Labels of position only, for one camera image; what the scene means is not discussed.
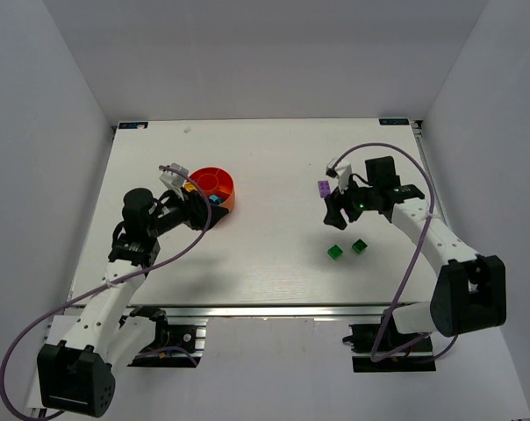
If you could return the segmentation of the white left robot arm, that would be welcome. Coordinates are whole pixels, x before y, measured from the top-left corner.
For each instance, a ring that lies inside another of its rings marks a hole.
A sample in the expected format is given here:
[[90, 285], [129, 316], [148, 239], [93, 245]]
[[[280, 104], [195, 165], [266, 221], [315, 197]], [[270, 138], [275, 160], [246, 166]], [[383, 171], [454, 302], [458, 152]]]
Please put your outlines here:
[[111, 404], [120, 372], [139, 354], [169, 345], [163, 309], [140, 306], [126, 315], [125, 308], [155, 263], [161, 235], [179, 225], [205, 232], [228, 213], [195, 190], [168, 190], [160, 198], [145, 188], [125, 194], [102, 291], [87, 302], [57, 344], [39, 351], [39, 390], [47, 408], [101, 417]]

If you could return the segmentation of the long yellow lego brick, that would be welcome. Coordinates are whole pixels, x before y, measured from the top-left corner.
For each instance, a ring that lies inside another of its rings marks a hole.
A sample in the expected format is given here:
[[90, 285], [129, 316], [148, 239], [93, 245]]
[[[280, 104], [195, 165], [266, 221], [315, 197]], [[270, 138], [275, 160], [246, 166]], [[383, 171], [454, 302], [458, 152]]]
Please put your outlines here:
[[191, 192], [191, 191], [196, 191], [197, 189], [190, 183], [188, 184], [185, 184], [184, 185], [184, 188], [188, 191], [188, 192]]

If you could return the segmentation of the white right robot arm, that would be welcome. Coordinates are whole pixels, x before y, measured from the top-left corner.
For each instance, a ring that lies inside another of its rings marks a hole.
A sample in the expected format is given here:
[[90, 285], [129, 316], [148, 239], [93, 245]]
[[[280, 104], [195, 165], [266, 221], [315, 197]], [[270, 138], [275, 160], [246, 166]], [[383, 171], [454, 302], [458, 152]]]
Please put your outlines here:
[[413, 184], [403, 184], [392, 157], [365, 163], [368, 181], [360, 187], [347, 161], [331, 160], [327, 176], [338, 183], [325, 198], [324, 222], [343, 230], [363, 212], [375, 211], [420, 246], [437, 276], [428, 302], [398, 306], [390, 325], [400, 334], [439, 332], [445, 337], [503, 325], [506, 321], [505, 264], [468, 246], [441, 220]]

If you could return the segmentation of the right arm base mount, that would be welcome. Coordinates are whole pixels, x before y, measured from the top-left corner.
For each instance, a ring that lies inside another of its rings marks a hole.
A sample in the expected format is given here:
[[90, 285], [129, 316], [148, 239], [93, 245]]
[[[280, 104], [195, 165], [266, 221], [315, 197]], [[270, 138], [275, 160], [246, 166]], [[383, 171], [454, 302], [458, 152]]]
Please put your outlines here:
[[389, 353], [395, 348], [400, 351], [386, 359], [374, 362], [371, 351], [384, 319], [385, 308], [375, 305], [351, 306], [348, 333], [341, 340], [349, 346], [353, 372], [357, 374], [382, 373], [432, 373], [436, 371], [433, 358], [433, 342], [426, 335], [412, 343], [419, 333], [398, 333], [390, 321], [376, 349], [376, 357]]

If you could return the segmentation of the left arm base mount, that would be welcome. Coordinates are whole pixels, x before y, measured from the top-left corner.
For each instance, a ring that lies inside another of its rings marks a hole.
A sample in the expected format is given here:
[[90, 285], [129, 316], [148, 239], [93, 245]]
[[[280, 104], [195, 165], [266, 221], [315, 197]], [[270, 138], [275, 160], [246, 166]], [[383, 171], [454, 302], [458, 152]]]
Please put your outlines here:
[[201, 360], [196, 353], [202, 348], [196, 345], [200, 339], [196, 325], [172, 324], [166, 311], [155, 306], [134, 308], [119, 320], [121, 327], [128, 318], [147, 318], [155, 322], [154, 341], [145, 346], [130, 367], [196, 368]]

